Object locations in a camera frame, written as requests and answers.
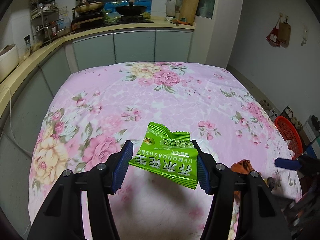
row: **wok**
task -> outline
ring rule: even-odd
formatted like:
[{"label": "wok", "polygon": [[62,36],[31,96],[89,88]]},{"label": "wok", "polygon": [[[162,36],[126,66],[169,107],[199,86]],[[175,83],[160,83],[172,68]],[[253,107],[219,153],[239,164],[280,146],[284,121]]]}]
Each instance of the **wok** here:
[{"label": "wok", "polygon": [[133,5],[132,1],[129,1],[129,5],[116,7],[116,11],[123,16],[137,16],[143,14],[146,9],[147,6]]},{"label": "wok", "polygon": [[102,9],[104,6],[104,2],[96,2],[96,1],[90,1],[90,0],[82,0],[82,3],[73,10],[77,12],[77,14],[81,15],[83,13],[86,13],[88,11],[94,11]]}]

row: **floor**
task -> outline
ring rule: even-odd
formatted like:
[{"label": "floor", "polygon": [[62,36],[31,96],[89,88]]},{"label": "floor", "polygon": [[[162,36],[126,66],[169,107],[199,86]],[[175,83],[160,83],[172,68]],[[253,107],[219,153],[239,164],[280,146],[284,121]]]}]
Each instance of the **floor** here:
[{"label": "floor", "polygon": [[266,95],[259,90],[249,79],[247,79],[244,75],[242,75],[239,71],[237,71],[234,67],[228,65],[227,70],[235,76],[235,78],[249,91],[253,97],[260,102],[262,99],[265,99],[269,102],[271,107],[276,111],[279,115],[279,110],[275,107],[275,105],[266,97]]}]

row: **kitchen counter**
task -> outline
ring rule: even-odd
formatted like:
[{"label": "kitchen counter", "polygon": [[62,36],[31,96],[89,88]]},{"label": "kitchen counter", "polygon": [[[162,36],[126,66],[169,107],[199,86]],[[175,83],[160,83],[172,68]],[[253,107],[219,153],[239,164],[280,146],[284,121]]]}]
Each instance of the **kitchen counter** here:
[{"label": "kitchen counter", "polygon": [[112,25],[100,28],[95,28],[75,34],[69,34],[61,37],[49,45],[37,50],[30,57],[28,57],[20,66],[18,66],[1,84],[0,84],[0,116],[4,112],[7,104],[9,103],[10,96],[12,96],[18,87],[22,84],[23,80],[30,74],[30,72],[51,52],[65,42],[81,38],[83,36],[92,35],[95,33],[103,33],[107,31],[131,29],[131,28],[176,28],[194,30],[195,27],[191,25],[176,26],[171,22],[163,20],[162,17],[152,17],[153,23],[132,23],[122,25]]}]

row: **blue backsplash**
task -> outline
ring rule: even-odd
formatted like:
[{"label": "blue backsplash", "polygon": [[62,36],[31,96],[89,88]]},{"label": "blue backsplash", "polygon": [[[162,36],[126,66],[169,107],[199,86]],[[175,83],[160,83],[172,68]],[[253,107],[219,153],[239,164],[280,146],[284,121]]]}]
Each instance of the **blue backsplash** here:
[{"label": "blue backsplash", "polygon": [[[104,9],[105,9],[105,12],[108,13],[108,17],[110,18],[110,20],[120,17],[120,14],[118,14],[116,11],[117,6],[129,5],[129,2],[128,2],[129,0],[95,0],[95,1],[102,1],[106,3],[104,6]],[[134,0],[134,5],[147,6],[147,9],[144,13],[145,17],[147,17],[148,15],[150,16],[151,3],[152,3],[152,0]]]}]

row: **laundry basket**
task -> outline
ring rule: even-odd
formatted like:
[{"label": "laundry basket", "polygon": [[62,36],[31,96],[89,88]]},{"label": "laundry basket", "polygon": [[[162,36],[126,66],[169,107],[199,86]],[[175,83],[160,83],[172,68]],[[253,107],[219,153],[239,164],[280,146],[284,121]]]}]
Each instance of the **laundry basket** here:
[{"label": "laundry basket", "polygon": [[278,116],[275,120],[275,125],[281,133],[283,139],[285,141],[291,141],[288,145],[288,148],[294,152],[292,159],[298,158],[300,155],[302,155],[302,142],[293,124],[284,116]]}]

